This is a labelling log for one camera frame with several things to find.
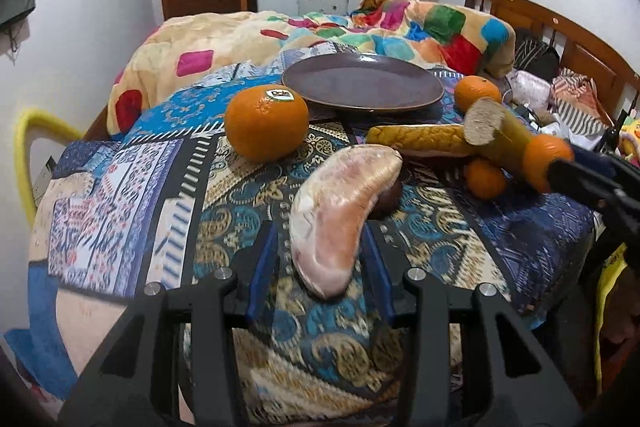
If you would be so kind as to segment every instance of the brown plate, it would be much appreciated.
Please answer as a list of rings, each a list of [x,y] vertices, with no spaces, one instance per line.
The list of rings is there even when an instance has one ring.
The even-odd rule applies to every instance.
[[[418,109],[444,95],[440,80],[415,64],[357,53],[300,60],[285,70],[282,83],[310,102],[369,112]]]

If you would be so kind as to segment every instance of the yellow chair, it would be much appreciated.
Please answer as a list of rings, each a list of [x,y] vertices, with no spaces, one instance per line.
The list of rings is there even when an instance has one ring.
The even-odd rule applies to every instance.
[[[36,217],[36,203],[33,197],[33,186],[27,154],[26,136],[30,128],[40,128],[52,134],[61,142],[72,142],[82,138],[82,134],[60,118],[37,108],[29,108],[22,112],[14,133],[14,165],[18,181],[18,192],[22,207],[29,225],[33,226]]]

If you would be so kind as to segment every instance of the dole sticker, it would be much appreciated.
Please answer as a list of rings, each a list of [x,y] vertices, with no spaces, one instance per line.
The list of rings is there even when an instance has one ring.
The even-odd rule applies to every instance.
[[[281,102],[290,102],[290,100],[293,100],[293,93],[287,89],[270,89],[267,91],[267,96],[273,100],[280,100]]]

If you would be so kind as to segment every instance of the wooden headboard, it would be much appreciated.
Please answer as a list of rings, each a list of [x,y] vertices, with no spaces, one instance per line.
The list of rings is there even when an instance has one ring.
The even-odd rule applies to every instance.
[[[616,50],[575,22],[527,0],[465,0],[468,8],[488,11],[513,28],[526,28],[555,46],[560,66],[593,78],[598,99],[609,116],[617,117],[625,86],[638,97],[640,79]]]

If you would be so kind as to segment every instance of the orange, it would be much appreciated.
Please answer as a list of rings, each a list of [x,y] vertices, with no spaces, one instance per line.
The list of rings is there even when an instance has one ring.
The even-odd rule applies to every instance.
[[[546,172],[549,164],[557,158],[574,160],[574,150],[558,136],[536,134],[527,144],[522,157],[522,170],[526,181],[538,192],[551,192]]]
[[[478,98],[484,96],[488,96],[498,103],[502,102],[502,95],[500,94],[498,86],[482,76],[465,76],[460,79],[459,83],[456,84],[456,88],[453,90],[453,101],[456,103],[456,107],[463,113],[465,113]]]
[[[252,162],[272,162],[292,153],[302,145],[308,128],[306,103],[288,87],[250,87],[226,106],[226,138]]]
[[[507,188],[502,169],[484,158],[471,160],[465,168],[466,188],[479,200],[493,200]]]

